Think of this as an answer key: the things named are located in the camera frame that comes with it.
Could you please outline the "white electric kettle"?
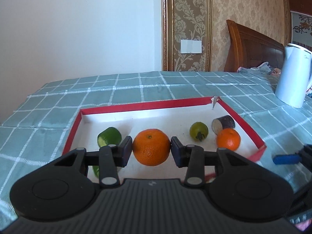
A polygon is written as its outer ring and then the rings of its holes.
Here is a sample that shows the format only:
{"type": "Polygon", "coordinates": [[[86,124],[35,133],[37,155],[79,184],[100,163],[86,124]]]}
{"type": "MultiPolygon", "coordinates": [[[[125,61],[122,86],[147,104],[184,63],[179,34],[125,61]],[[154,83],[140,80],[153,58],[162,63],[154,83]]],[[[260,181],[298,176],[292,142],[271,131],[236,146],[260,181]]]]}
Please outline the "white electric kettle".
{"type": "Polygon", "coordinates": [[[306,91],[311,87],[311,51],[289,43],[285,47],[285,59],[275,96],[283,103],[301,108],[306,91]]]}

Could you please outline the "green cucumber piece round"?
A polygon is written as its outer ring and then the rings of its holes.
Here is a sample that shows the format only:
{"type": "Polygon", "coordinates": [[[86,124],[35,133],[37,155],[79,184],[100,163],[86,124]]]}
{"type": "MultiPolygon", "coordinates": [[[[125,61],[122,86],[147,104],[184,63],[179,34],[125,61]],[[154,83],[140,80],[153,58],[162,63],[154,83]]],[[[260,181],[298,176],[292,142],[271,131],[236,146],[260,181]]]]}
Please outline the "green cucumber piece round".
{"type": "Polygon", "coordinates": [[[99,148],[109,144],[119,145],[121,141],[121,133],[117,128],[114,127],[109,127],[105,129],[97,136],[97,143],[99,148]]]}

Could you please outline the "wooden bed headboard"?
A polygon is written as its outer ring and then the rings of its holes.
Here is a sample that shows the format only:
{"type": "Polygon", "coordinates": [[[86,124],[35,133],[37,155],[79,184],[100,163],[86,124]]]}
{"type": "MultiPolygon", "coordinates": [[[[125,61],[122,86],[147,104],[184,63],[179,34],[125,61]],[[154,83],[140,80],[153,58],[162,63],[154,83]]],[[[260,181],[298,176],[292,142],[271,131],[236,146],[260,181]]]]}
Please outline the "wooden bed headboard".
{"type": "Polygon", "coordinates": [[[225,72],[236,72],[239,67],[257,67],[264,62],[268,62],[273,68],[283,67],[285,48],[281,43],[230,19],[226,23],[230,34],[230,49],[225,72]]]}

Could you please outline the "small orange tangerine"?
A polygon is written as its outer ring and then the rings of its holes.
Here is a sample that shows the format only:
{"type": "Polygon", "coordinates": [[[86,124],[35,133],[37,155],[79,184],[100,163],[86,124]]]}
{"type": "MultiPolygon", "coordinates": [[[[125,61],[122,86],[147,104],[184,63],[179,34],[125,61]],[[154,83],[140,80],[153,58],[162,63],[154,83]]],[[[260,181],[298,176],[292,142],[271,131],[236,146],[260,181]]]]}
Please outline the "small orange tangerine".
{"type": "Polygon", "coordinates": [[[241,143],[239,133],[233,128],[225,128],[221,130],[216,137],[216,144],[218,148],[226,148],[236,151],[241,143]]]}

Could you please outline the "floral pillow clothes heap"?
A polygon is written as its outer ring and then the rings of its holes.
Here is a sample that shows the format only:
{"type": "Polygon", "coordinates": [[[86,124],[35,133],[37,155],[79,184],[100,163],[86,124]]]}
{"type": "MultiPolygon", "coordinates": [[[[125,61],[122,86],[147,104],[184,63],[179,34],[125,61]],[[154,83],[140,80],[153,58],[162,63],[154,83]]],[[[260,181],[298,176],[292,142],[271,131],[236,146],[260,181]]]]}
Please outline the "floral pillow clothes heap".
{"type": "Polygon", "coordinates": [[[279,77],[281,75],[281,69],[273,68],[268,62],[263,62],[257,67],[243,68],[242,66],[238,68],[238,73],[244,74],[262,74],[262,75],[274,75],[279,77]]]}

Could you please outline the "large orange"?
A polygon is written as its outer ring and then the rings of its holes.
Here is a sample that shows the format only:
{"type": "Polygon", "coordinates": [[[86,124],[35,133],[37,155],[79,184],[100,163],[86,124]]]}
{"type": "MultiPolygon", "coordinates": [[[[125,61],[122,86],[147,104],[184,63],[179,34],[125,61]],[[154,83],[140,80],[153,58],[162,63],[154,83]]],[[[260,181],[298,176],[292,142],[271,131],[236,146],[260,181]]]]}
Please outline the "large orange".
{"type": "Polygon", "coordinates": [[[137,134],[132,146],[136,160],[146,166],[157,166],[170,154],[168,136],[159,129],[146,129],[137,134]]]}

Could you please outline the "dark sugarcane piece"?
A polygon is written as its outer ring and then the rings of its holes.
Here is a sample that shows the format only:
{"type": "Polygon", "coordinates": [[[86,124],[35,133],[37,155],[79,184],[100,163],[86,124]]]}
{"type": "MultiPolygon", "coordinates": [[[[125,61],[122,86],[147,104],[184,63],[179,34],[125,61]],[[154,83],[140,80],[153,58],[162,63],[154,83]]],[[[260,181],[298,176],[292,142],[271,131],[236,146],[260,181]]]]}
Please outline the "dark sugarcane piece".
{"type": "Polygon", "coordinates": [[[235,121],[230,115],[215,118],[212,121],[212,130],[216,135],[226,128],[235,128],[235,121]]]}

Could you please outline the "green cucumber piece tapered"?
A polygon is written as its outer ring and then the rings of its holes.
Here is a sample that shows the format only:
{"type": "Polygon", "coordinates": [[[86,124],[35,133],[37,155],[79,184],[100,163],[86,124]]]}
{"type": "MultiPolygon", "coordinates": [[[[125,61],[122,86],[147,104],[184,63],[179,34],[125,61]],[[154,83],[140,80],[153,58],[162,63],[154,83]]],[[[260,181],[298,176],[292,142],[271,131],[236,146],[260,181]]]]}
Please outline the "green cucumber piece tapered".
{"type": "Polygon", "coordinates": [[[99,179],[99,166],[93,166],[94,175],[99,179]]]}

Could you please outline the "red shallow cardboard box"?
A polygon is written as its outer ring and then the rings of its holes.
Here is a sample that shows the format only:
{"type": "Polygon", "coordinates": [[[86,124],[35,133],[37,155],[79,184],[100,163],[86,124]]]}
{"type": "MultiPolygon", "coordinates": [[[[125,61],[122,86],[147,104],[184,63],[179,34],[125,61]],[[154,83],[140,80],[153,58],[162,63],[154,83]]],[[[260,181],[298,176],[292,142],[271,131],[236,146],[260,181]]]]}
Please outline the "red shallow cardboard box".
{"type": "Polygon", "coordinates": [[[241,137],[236,151],[251,161],[258,161],[266,145],[252,127],[223,99],[200,97],[154,101],[150,103],[126,104],[81,109],[67,138],[63,153],[78,147],[89,152],[99,149],[97,136],[106,128],[114,127],[122,137],[132,138],[146,129],[156,128],[169,138],[176,136],[182,144],[197,144],[205,151],[216,151],[216,135],[210,130],[202,142],[194,141],[189,135],[190,126],[200,121],[211,128],[216,118],[230,115],[235,121],[235,130],[241,137]]]}

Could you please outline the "white wall switch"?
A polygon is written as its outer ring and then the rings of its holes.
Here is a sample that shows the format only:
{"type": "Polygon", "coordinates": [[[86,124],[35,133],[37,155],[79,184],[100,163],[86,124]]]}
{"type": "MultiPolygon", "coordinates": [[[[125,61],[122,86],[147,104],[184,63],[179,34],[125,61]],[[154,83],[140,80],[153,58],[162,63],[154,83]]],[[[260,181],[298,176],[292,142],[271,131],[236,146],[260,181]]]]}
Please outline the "white wall switch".
{"type": "Polygon", "coordinates": [[[181,40],[180,42],[181,54],[201,54],[202,41],[201,40],[181,40]]]}

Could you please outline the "teal checked bedsheet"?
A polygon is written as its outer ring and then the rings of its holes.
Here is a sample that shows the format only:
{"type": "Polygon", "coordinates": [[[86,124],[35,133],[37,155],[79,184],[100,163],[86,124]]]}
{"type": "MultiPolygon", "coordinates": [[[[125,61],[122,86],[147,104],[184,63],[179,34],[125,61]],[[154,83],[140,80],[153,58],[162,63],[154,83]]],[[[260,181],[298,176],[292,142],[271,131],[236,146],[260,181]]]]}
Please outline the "teal checked bedsheet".
{"type": "Polygon", "coordinates": [[[45,84],[1,125],[1,228],[16,219],[13,183],[62,154],[80,109],[219,96],[264,140],[261,164],[300,189],[311,180],[301,164],[275,165],[272,157],[311,143],[311,98],[301,108],[274,94],[277,78],[229,72],[145,72],[98,75],[45,84]]]}

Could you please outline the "golden decorative wall frame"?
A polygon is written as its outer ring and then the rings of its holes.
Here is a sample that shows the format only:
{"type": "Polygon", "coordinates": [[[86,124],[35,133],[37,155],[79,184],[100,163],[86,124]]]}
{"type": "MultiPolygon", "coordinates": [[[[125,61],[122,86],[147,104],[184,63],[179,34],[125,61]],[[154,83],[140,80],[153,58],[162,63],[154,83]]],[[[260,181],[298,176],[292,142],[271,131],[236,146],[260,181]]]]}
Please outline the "golden decorative wall frame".
{"type": "Polygon", "coordinates": [[[162,0],[163,71],[210,71],[213,0],[162,0]],[[181,40],[201,40],[201,54],[181,54],[181,40]]]}

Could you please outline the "small green persimmon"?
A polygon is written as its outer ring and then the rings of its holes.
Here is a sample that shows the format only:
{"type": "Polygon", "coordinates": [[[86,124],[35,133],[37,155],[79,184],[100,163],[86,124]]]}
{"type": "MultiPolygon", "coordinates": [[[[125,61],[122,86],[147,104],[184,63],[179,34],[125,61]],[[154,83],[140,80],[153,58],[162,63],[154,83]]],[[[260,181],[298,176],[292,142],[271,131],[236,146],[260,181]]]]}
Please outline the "small green persimmon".
{"type": "Polygon", "coordinates": [[[208,127],[202,122],[195,122],[189,129],[189,134],[196,141],[203,141],[208,136],[208,127]]]}

